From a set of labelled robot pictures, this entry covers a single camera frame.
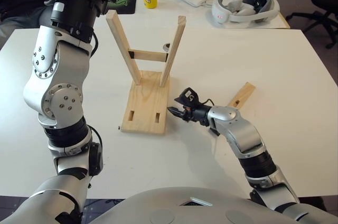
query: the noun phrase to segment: wooden frame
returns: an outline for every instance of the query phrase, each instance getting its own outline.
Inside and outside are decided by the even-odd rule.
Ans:
[[[169,75],[185,28],[185,16],[179,16],[168,53],[131,49],[117,12],[109,11],[106,20],[133,78],[121,130],[164,134]],[[135,59],[165,62],[165,67],[163,72],[140,71]]]

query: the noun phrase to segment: person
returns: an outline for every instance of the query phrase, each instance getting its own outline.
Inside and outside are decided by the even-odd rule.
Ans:
[[[52,7],[48,0],[0,0],[0,50],[15,29],[34,29],[50,25]]]

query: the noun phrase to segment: wooden plank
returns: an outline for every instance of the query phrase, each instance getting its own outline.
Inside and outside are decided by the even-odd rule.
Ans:
[[[176,56],[176,52],[177,49],[179,48],[179,44],[183,35],[183,31],[185,28],[185,23],[186,23],[186,19],[185,16],[179,16],[179,22],[177,25],[177,30],[175,33],[175,37],[173,39],[173,41],[170,43],[169,46],[169,50],[168,50],[168,58],[167,58],[167,62],[165,63],[165,67],[164,70],[162,72],[161,75],[161,80],[159,82],[160,87],[165,86],[165,82],[167,81],[168,77],[169,77],[169,73],[171,70],[171,67],[173,65],[175,56]]]
[[[237,92],[235,97],[229,102],[228,106],[240,109],[255,90],[255,86],[250,83],[245,85]]]
[[[142,59],[142,60],[151,60],[151,61],[159,61],[165,62],[167,59],[167,53],[164,52],[154,52],[154,51],[139,51],[129,49],[134,53],[134,59]]]
[[[169,81],[159,86],[161,72],[141,71],[140,85],[132,83],[121,131],[164,134]]]
[[[135,60],[130,58],[128,52],[130,49],[129,43],[123,30],[121,21],[118,18],[117,12],[115,10],[108,11],[106,20],[135,84],[139,85],[141,83],[141,74]]]

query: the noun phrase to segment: wooden stick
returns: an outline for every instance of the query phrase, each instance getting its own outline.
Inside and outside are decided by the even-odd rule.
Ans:
[[[141,74],[139,72],[139,69],[137,67],[137,64],[134,59],[130,58],[129,55],[129,43],[126,38],[126,34],[123,30],[123,27],[121,25],[121,21],[118,18],[117,12],[115,10],[111,10],[107,13],[106,20],[108,22],[108,25],[110,27],[110,30],[115,38],[115,41],[117,43],[117,46],[119,47],[122,57],[124,58],[127,67],[129,69],[130,74],[132,75],[132,78],[136,85],[141,84]]]
[[[182,38],[182,34],[185,28],[185,23],[186,23],[186,19],[185,16],[179,16],[179,22],[178,22],[178,26],[177,26],[177,30],[175,33],[175,37],[174,40],[171,42],[170,46],[169,46],[169,50],[168,50],[168,59],[167,62],[165,63],[165,67],[164,70],[162,72],[161,75],[161,80],[159,81],[159,86],[163,87],[165,86],[165,83],[168,79],[170,70],[171,70],[171,66],[173,65],[175,56],[176,56],[176,52],[177,49],[179,47],[181,38]]]
[[[129,49],[129,51],[134,53],[134,59],[160,61],[160,62],[165,62],[167,59],[167,53],[164,52],[139,51],[132,49]]]
[[[255,86],[250,83],[245,85],[237,92],[235,97],[229,102],[228,106],[240,109],[255,90]]]

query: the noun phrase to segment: white headset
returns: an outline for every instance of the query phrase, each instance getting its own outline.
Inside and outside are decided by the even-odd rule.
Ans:
[[[212,5],[212,16],[218,23],[264,22],[271,21],[279,13],[277,0],[234,0],[223,5],[223,0],[215,0]]]

